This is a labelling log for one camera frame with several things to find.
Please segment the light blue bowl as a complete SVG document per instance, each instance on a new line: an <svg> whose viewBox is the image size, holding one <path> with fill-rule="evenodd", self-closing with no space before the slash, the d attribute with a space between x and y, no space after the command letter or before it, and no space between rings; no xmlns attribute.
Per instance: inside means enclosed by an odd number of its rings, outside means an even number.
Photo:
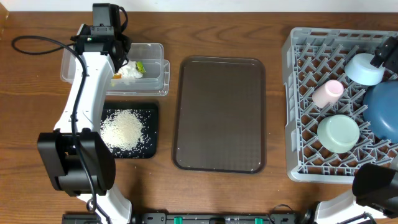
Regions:
<svg viewBox="0 0 398 224"><path fill-rule="evenodd" d="M382 81L385 68L371 65L374 55L361 53L355 55L345 66L345 74L361 85L373 86Z"/></svg>

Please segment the pink cup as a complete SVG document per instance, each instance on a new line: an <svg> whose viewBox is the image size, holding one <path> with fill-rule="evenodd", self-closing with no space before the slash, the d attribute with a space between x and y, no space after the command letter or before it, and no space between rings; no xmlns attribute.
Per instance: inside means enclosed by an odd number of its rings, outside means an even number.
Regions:
<svg viewBox="0 0 398 224"><path fill-rule="evenodd" d="M344 92L344 86L338 80L329 80L312 94L312 101L319 108L336 103Z"/></svg>

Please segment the dark blue plate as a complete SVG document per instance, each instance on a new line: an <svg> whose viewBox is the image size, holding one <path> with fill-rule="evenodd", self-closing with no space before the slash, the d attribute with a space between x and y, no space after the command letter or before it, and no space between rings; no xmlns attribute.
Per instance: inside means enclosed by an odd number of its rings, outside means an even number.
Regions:
<svg viewBox="0 0 398 224"><path fill-rule="evenodd" d="M397 81L381 82L366 90L363 104L364 120L369 129L382 140L397 143Z"/></svg>

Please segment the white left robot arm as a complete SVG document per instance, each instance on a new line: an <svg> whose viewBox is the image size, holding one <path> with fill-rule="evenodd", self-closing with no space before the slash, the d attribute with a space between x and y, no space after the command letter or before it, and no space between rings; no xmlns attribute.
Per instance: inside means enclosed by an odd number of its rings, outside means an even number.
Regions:
<svg viewBox="0 0 398 224"><path fill-rule="evenodd" d="M123 28L109 22L82 25L67 47L75 74L64 111L37 147L53 188L86 203L101 223L130 223L132 203L114 180L116 164L100 136L106 91L130 49Z"/></svg>

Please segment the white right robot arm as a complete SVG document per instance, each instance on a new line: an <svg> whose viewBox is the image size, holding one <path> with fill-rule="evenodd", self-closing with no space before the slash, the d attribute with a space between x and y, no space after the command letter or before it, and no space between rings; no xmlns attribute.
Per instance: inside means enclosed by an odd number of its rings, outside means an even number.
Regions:
<svg viewBox="0 0 398 224"><path fill-rule="evenodd" d="M385 70L397 71L397 37L389 37L373 54L357 54L345 66L352 81L368 86L364 119L379 138L397 142L397 81L383 81ZM331 152L347 152L359 139L359 127L345 115L325 118L318 139ZM301 223L375 223L397 217L397 159L389 167L365 164L351 190L307 210Z"/></svg>

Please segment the mint green bowl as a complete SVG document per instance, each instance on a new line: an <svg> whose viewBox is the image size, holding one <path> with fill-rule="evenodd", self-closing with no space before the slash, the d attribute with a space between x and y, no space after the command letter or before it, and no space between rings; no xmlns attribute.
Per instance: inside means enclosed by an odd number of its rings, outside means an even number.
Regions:
<svg viewBox="0 0 398 224"><path fill-rule="evenodd" d="M317 136L321 145L333 153L350 151L359 140L359 126L349 116L337 114L321 120Z"/></svg>

